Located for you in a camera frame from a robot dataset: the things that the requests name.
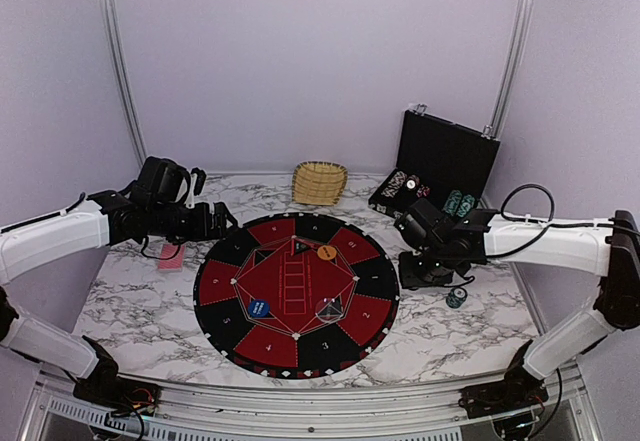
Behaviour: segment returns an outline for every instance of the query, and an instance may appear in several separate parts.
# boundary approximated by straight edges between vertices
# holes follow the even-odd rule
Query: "red and black mat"
[[[330,216],[255,219],[219,241],[193,290],[211,344],[263,376],[333,374],[370,354],[398,310],[398,281],[384,250]]]

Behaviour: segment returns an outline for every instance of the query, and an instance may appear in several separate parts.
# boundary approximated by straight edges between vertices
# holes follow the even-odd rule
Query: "marble table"
[[[396,263],[407,250],[393,220],[367,206],[383,180],[352,175],[335,207],[298,205],[291,175],[209,176],[202,199],[224,201],[240,223],[280,212],[318,212],[343,219],[375,238]],[[111,249],[80,315],[76,334],[99,341],[121,372],[218,386],[320,388],[413,384],[499,371],[537,335],[513,273],[505,264],[475,267],[476,281],[457,310],[448,289],[401,291],[389,335],[368,357],[331,376],[273,379],[237,367],[204,337],[193,312],[197,269],[213,242],[189,243],[182,271],[163,273],[135,243]],[[161,240],[152,241],[158,255]]]

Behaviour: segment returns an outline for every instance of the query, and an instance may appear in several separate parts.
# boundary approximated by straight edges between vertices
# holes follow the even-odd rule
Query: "marble tabletop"
[[[209,176],[202,199],[224,201],[240,223],[280,212],[318,212],[370,234],[397,266],[408,248],[393,220],[367,206],[384,177],[352,175],[337,206],[293,203],[291,175]],[[307,380],[254,374],[225,359],[203,335],[193,312],[196,272],[213,242],[188,243],[182,271],[164,273],[135,243],[111,249],[76,323],[75,334],[102,344],[122,373],[184,383],[242,387],[361,387],[421,383],[506,368],[516,350],[537,335],[510,268],[477,266],[459,309],[448,289],[401,291],[393,328],[361,362]],[[161,240],[152,241],[158,255]]]

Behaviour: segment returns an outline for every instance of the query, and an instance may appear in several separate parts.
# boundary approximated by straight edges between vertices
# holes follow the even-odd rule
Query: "wicker basket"
[[[333,206],[347,184],[347,168],[324,161],[306,161],[293,173],[293,201]]]

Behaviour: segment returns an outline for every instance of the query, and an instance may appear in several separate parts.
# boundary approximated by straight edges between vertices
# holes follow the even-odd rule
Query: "robotic arm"
[[[62,368],[77,380],[77,397],[122,408],[140,384],[119,378],[118,365],[95,341],[11,305],[2,285],[55,259],[129,239],[157,235],[179,245],[224,237],[237,227],[224,203],[212,213],[209,204],[193,201],[205,179],[198,168],[189,173],[150,157],[123,191],[83,195],[67,209],[0,229],[0,346]]]
[[[455,223],[426,199],[395,224],[419,254],[400,256],[404,287],[447,286],[453,273],[492,259],[562,266],[600,277],[599,293],[583,308],[523,345],[504,380],[462,390],[469,418],[492,415],[548,399],[543,380],[566,361],[584,354],[616,330],[640,325],[640,241],[633,216],[547,222],[475,209]]]

